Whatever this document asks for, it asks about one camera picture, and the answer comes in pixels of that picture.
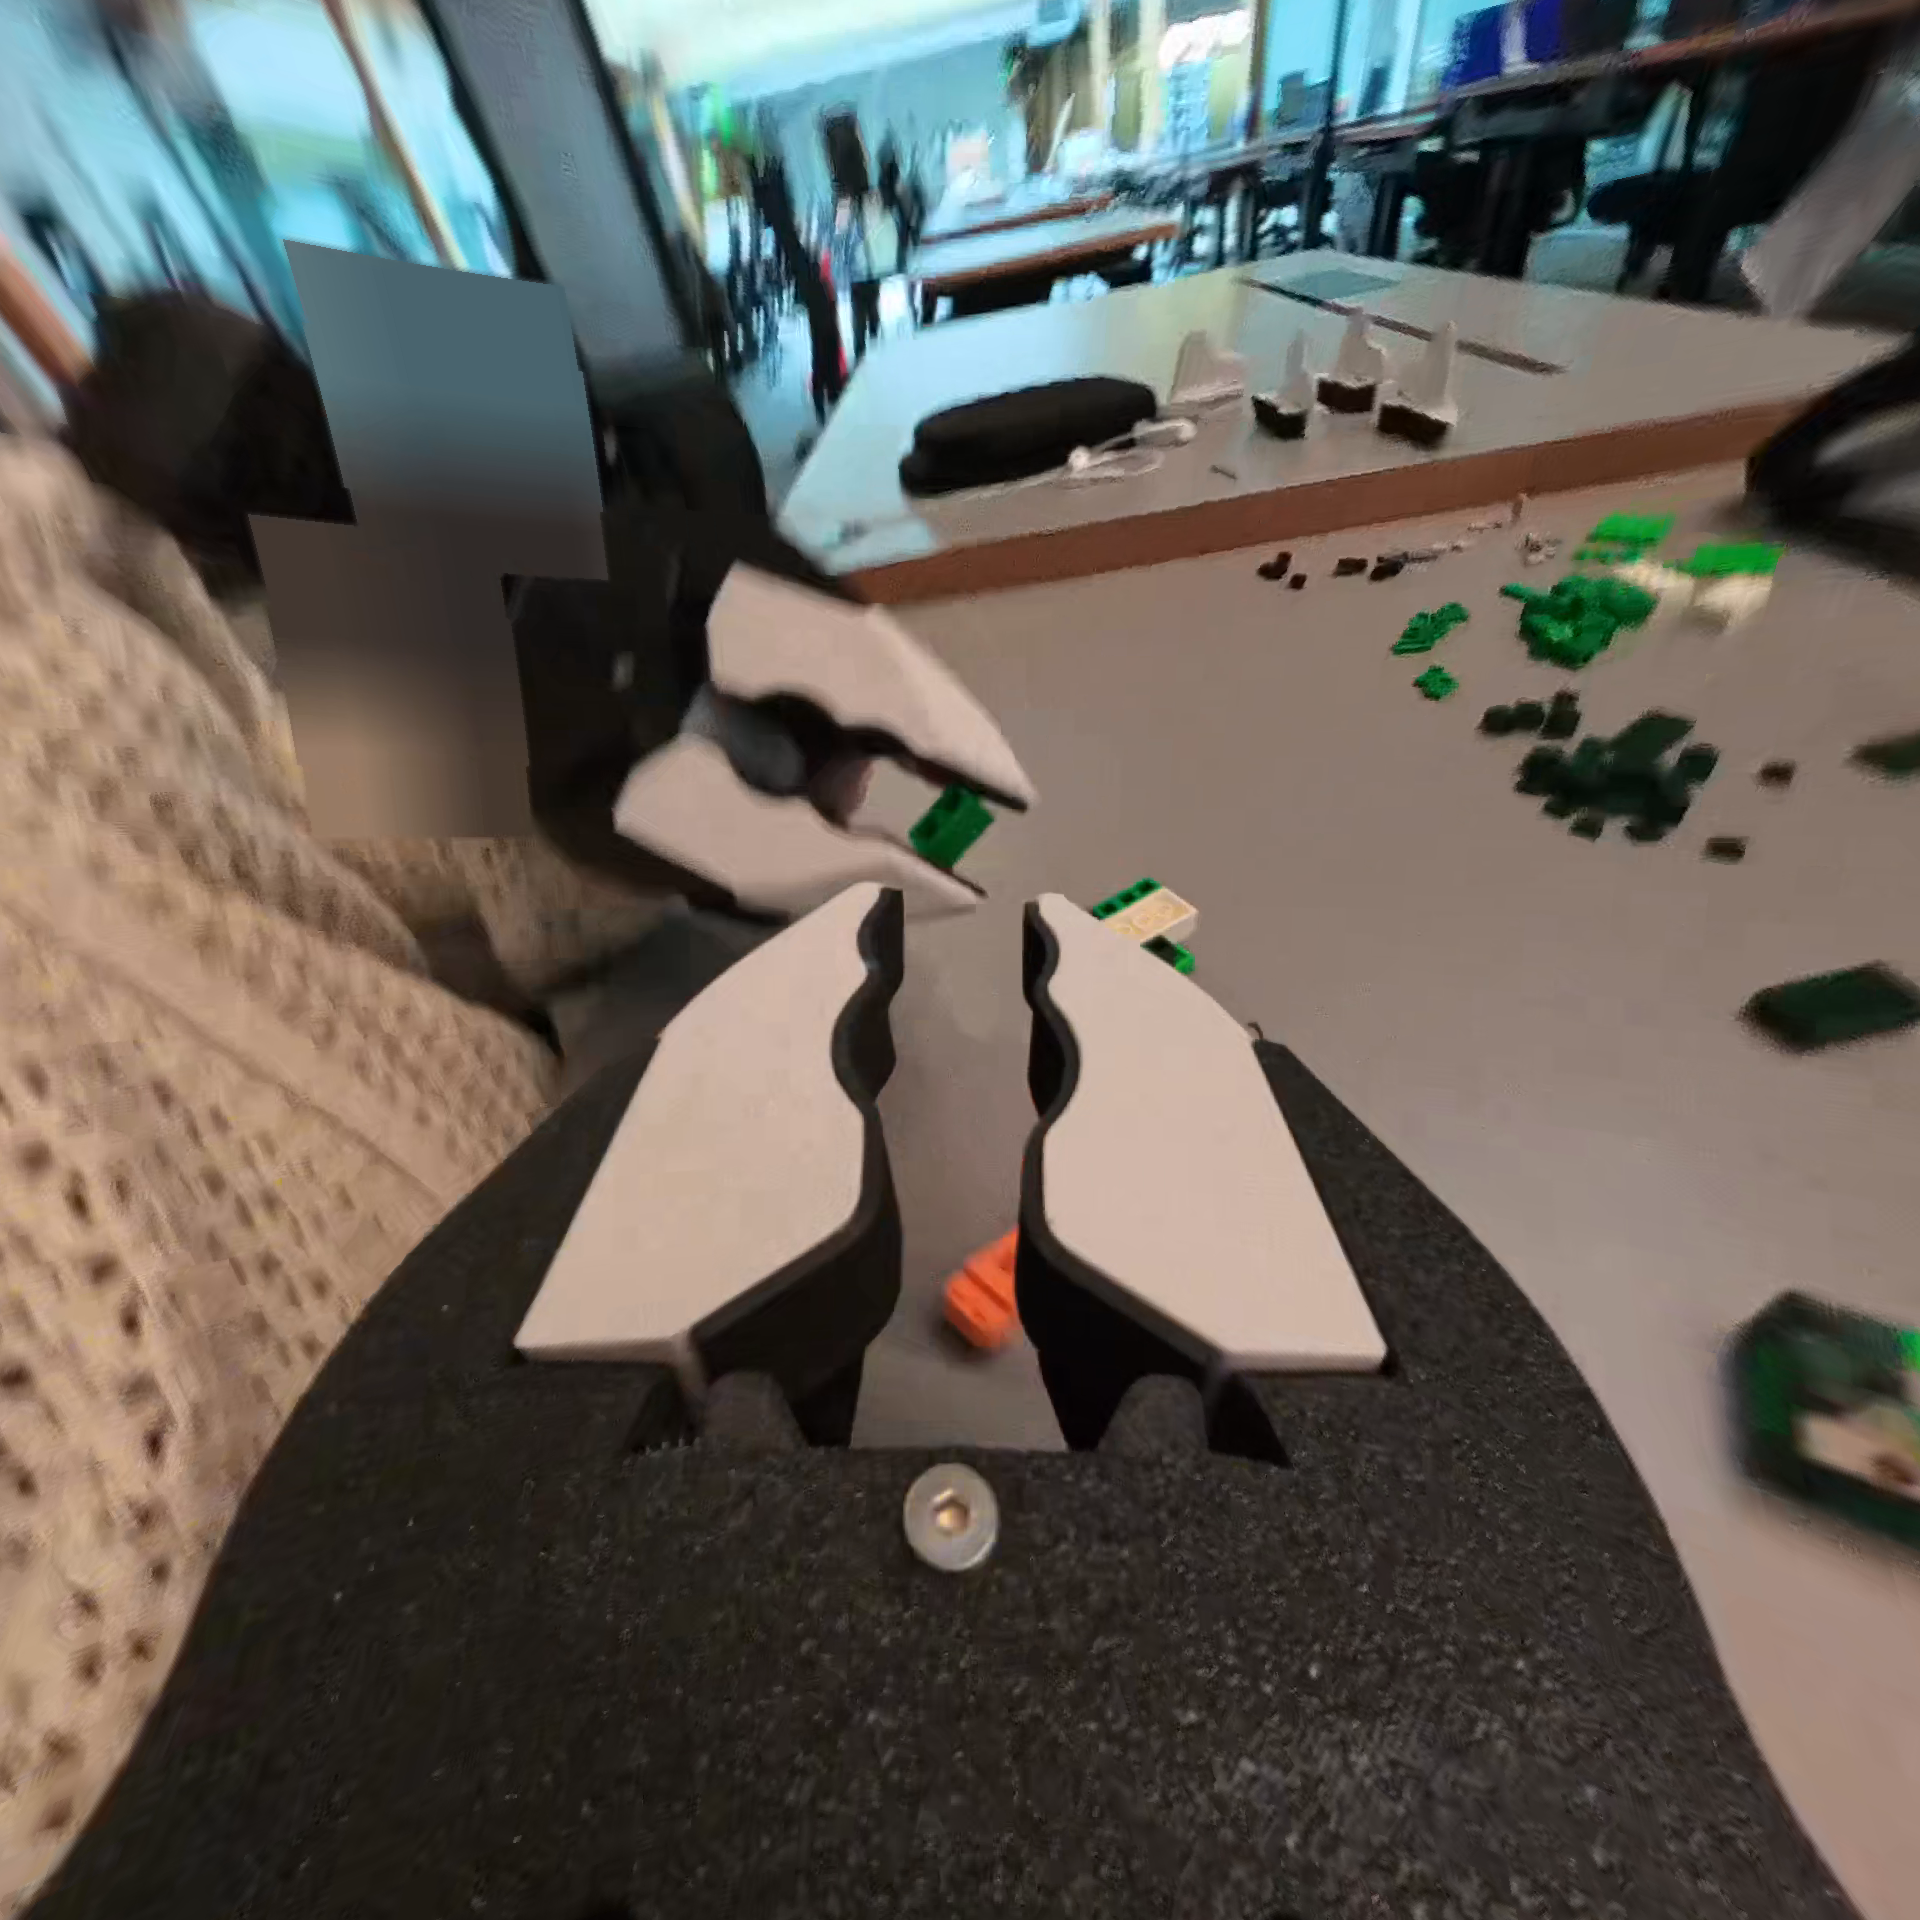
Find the pile of bright green lego pieces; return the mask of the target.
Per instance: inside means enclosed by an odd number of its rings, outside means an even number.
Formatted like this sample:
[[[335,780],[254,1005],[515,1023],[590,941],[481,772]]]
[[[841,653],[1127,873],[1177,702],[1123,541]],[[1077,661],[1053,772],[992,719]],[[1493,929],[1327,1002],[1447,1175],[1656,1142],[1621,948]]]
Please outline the pile of bright green lego pieces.
[[[1655,561],[1691,573],[1696,583],[1727,573],[1767,573],[1776,588],[1784,545],[1726,532],[1683,541],[1674,513],[1627,510],[1602,514],[1581,538],[1563,538],[1557,558],[1545,565],[1521,566],[1513,561],[1520,566],[1514,579],[1481,589],[1477,598],[1450,595],[1417,607],[1391,639],[1394,655],[1424,667],[1414,685],[1425,700],[1445,700],[1457,685],[1445,651],[1450,637],[1473,621],[1479,603],[1488,603],[1489,620],[1505,625],[1530,666],[1584,675],[1659,634],[1729,634],[1693,625],[1689,606],[1664,607],[1649,595],[1613,580],[1608,566]]]

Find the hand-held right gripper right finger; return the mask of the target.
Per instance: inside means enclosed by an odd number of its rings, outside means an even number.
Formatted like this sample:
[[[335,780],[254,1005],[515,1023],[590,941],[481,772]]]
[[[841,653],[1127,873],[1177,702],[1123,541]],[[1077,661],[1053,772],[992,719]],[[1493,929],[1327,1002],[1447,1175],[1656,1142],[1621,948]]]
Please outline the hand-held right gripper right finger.
[[[1017,1313],[1056,1367],[1137,1338],[1199,1377],[1376,1377],[1387,1342],[1254,1038],[1058,894],[1023,905]]]

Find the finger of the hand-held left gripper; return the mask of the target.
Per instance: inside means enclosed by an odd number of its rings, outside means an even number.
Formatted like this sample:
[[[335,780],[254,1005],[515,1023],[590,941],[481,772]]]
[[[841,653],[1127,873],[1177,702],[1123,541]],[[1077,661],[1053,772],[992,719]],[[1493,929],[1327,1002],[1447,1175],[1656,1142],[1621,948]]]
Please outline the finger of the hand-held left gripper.
[[[611,825],[761,917],[800,919],[859,883],[897,890],[912,919],[947,919],[985,900],[970,881],[901,839],[831,823],[805,796],[755,788],[709,737],[675,737],[631,769]]]
[[[733,565],[710,601],[706,653],[710,684],[738,703],[805,707],[982,799],[1038,802],[997,718],[883,607]]]

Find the small lego creeper head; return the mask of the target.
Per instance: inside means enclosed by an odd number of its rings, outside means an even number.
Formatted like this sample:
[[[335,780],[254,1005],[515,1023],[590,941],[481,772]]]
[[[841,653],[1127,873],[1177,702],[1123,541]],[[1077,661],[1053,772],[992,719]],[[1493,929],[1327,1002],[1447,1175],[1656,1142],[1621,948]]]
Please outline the small lego creeper head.
[[[1918,1327],[1779,1292],[1729,1332],[1734,1457],[1759,1487],[1918,1548]]]

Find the scattered light grey lego pieces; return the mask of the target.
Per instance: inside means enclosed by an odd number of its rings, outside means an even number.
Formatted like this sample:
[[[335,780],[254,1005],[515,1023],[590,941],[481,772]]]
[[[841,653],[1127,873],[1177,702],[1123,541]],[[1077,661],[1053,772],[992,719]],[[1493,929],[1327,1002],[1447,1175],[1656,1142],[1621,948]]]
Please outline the scattered light grey lego pieces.
[[[1536,523],[1528,494],[1513,494],[1505,500],[1479,510],[1461,525],[1407,545],[1400,558],[1410,566],[1429,566],[1465,556],[1481,545],[1495,545],[1513,554],[1521,566],[1538,566],[1557,558],[1563,538],[1553,529]]]

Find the white wired earphones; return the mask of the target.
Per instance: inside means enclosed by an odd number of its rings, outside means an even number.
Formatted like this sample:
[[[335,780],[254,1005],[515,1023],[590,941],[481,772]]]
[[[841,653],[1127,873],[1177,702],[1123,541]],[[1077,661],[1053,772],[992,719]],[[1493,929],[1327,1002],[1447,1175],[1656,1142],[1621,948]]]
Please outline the white wired earphones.
[[[1063,481],[1071,487],[1089,487],[1146,475],[1194,436],[1198,420],[1186,417],[1137,420],[1109,442],[1073,449],[1063,465]]]

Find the black and white spare gripper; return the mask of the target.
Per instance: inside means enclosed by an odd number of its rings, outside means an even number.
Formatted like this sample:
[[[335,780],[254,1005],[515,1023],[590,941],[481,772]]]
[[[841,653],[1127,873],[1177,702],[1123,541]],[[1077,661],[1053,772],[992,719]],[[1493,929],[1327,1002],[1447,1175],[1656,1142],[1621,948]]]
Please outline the black and white spare gripper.
[[[1843,378],[1744,466],[1754,522],[1918,586],[1918,335]]]

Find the orange brick separator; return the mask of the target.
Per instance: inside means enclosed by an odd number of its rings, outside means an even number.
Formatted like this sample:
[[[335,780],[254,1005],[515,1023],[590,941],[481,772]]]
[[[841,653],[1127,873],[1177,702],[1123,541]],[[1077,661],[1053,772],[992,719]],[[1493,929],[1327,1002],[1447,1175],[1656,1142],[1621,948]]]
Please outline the orange brick separator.
[[[1018,1332],[1017,1245],[1017,1229],[997,1237],[944,1284],[944,1324],[975,1353],[997,1353]]]

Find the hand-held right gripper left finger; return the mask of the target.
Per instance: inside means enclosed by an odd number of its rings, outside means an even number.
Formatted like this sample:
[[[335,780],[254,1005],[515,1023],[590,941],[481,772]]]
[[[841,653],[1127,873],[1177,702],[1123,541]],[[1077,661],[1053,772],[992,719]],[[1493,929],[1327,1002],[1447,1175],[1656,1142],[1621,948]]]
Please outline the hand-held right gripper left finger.
[[[657,1031],[513,1351],[843,1365],[897,1297],[877,1097],[904,903],[859,881],[741,953]]]

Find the black fabric pouch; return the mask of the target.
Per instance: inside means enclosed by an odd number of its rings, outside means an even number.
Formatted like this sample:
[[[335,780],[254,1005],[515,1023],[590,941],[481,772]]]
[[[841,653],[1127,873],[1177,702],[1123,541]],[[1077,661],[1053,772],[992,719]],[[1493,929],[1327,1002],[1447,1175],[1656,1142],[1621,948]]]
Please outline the black fabric pouch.
[[[1065,468],[1077,451],[1127,442],[1158,410],[1152,387],[1115,375],[959,399],[913,426],[897,487],[912,499],[1007,487]]]

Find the wooden top office desk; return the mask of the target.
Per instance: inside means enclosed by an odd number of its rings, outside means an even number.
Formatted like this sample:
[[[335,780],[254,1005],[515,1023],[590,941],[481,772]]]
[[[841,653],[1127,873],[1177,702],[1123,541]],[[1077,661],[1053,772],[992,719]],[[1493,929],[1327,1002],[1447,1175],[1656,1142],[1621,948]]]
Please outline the wooden top office desk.
[[[1130,273],[1183,231],[1171,207],[1118,205],[1071,218],[944,238],[923,245],[904,270],[919,324],[975,321],[1047,305],[1058,281]]]

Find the long bright green lego brick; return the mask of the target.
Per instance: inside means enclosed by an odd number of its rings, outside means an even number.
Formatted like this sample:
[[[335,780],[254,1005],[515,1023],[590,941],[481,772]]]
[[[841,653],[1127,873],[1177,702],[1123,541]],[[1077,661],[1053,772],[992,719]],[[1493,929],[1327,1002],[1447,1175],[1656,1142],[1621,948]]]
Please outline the long bright green lego brick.
[[[994,828],[992,806],[970,788],[947,785],[907,829],[907,846],[926,863],[951,873]]]

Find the pile of dark green lego pieces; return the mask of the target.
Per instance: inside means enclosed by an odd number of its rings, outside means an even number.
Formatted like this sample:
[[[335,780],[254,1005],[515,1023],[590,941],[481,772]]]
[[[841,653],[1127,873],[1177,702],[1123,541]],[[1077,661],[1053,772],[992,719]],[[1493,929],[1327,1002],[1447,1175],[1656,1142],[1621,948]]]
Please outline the pile of dark green lego pieces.
[[[1607,831],[1640,847],[1670,841],[1726,764],[1720,745],[1680,711],[1642,709],[1617,727],[1587,727],[1573,689],[1488,703],[1473,733],[1513,748],[1513,793],[1585,843]]]

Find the green and white lego assembly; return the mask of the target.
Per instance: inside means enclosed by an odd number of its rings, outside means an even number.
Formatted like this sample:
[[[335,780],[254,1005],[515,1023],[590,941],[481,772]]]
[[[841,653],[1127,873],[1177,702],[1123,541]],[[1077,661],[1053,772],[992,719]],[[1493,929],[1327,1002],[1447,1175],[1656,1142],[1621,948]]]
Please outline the green and white lego assembly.
[[[1089,917],[1128,943],[1157,955],[1181,977],[1194,973],[1190,938],[1198,930],[1198,908],[1153,878],[1137,878],[1097,899]]]

